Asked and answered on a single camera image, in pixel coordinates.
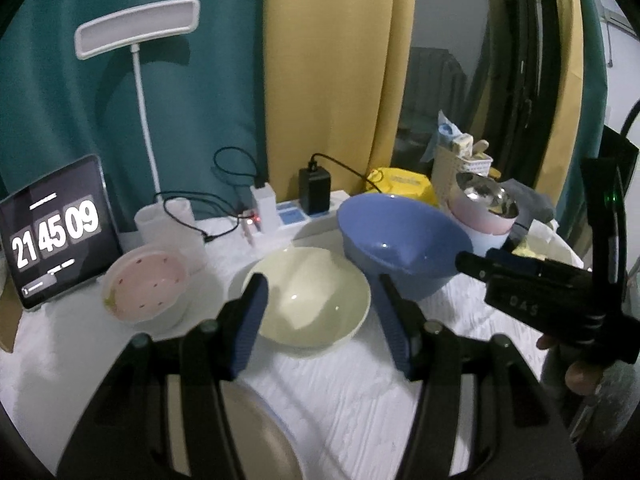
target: white cup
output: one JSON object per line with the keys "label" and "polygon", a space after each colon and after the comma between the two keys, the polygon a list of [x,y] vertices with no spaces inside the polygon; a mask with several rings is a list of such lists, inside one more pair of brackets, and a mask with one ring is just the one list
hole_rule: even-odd
{"label": "white cup", "polygon": [[[166,208],[181,222],[195,225],[191,203],[186,198],[167,200]],[[145,244],[158,244],[180,251],[187,261],[189,274],[207,265],[202,234],[176,222],[164,211],[162,203],[144,206],[136,213],[134,221]]]}

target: yellow container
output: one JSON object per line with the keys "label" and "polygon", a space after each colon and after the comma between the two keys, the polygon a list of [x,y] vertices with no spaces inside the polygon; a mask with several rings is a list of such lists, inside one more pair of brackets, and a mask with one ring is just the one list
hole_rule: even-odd
{"label": "yellow container", "polygon": [[[383,193],[413,198],[438,207],[438,199],[431,181],[423,174],[400,168],[376,168],[371,170],[368,178]],[[372,191],[376,192],[371,184],[366,183],[366,192]]]}

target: hand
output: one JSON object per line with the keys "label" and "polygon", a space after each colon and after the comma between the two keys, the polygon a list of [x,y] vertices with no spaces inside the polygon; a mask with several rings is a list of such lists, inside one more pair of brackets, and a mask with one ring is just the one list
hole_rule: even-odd
{"label": "hand", "polygon": [[[536,342],[536,346],[539,350],[548,350],[559,343],[558,339],[543,335]],[[564,382],[574,394],[590,396],[599,390],[604,370],[605,368],[601,365],[594,365],[585,361],[576,361],[567,369],[564,375]]]}

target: stainless steel bowl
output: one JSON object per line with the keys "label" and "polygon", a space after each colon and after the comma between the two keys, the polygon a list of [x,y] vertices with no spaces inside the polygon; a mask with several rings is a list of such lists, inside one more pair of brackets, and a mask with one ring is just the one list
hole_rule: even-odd
{"label": "stainless steel bowl", "polygon": [[456,175],[456,183],[469,200],[500,218],[513,219],[520,213],[515,200],[492,178],[465,172]]}

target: power strip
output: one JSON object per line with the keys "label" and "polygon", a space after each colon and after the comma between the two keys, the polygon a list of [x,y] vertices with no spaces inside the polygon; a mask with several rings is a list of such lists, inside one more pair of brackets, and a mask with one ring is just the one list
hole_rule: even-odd
{"label": "power strip", "polygon": [[275,251],[287,247],[293,240],[337,229],[336,212],[348,198],[349,195],[343,190],[332,191],[329,211],[311,216],[302,211],[298,200],[281,202],[276,206],[281,225],[275,232],[264,234],[260,231],[259,222],[251,218],[242,220],[242,230],[256,249]]}

